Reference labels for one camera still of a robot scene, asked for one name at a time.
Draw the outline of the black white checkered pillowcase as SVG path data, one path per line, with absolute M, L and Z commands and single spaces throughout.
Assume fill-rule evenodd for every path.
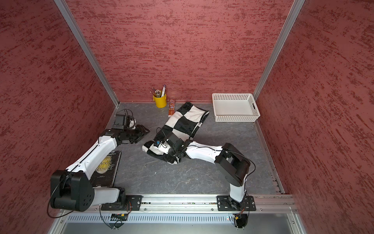
M 142 146 L 142 150 L 148 155 L 166 162 L 164 157 L 167 155 L 167 152 L 163 152 L 163 150 L 168 150 L 166 138 L 171 134 L 174 134 L 183 141 L 188 139 L 192 140 L 208 115 L 208 110 L 201 109 L 190 102 L 184 103 L 177 111 L 175 111 L 163 127 L 158 130 L 155 138 L 146 142 Z M 165 148 L 155 147 L 154 142 L 157 140 L 162 141 Z

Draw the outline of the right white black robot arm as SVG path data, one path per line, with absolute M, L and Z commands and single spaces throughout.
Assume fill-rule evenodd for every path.
M 167 162 L 178 162 L 187 157 L 192 160 L 203 160 L 215 164 L 230 184 L 229 196 L 226 200 L 217 199 L 219 210 L 246 211 L 247 194 L 245 181 L 250 174 L 251 161 L 240 153 L 232 144 L 209 146 L 193 140 L 183 141 L 171 134 L 159 142 L 158 149 L 166 154 Z

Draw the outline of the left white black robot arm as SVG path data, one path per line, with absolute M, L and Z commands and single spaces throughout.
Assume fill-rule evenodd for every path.
M 127 130 L 106 129 L 81 158 L 65 170 L 56 170 L 51 175 L 51 197 L 47 207 L 77 212 L 84 212 L 96 205 L 126 209 L 129 202 L 124 188 L 95 188 L 90 179 L 100 163 L 117 146 L 137 143 L 148 133 L 149 129 L 140 124 Z

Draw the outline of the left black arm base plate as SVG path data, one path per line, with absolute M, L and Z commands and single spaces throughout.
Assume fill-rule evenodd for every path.
M 103 211 L 139 211 L 142 204 L 143 196 L 129 195 L 125 198 L 125 203 L 105 203 L 101 205 Z

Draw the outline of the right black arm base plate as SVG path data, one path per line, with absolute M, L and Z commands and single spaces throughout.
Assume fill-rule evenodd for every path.
M 237 202 L 229 196 L 217 196 L 218 211 L 256 211 L 253 196 L 245 195 L 242 202 Z

